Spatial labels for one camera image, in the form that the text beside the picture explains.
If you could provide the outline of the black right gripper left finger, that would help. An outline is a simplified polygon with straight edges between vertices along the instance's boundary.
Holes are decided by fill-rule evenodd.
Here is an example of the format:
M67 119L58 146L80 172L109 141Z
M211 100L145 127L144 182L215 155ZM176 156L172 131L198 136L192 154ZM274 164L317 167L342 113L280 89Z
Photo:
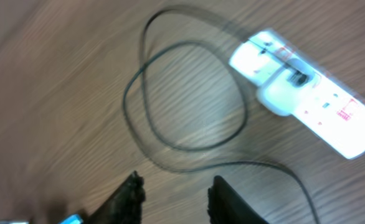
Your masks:
M141 224L146 200L144 184L144 178L133 171L85 223Z

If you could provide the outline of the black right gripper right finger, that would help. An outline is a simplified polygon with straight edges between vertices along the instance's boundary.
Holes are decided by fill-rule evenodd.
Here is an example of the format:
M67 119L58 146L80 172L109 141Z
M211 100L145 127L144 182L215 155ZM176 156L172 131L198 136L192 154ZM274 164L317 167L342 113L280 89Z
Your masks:
M267 224L221 176L208 189L207 212L211 224Z

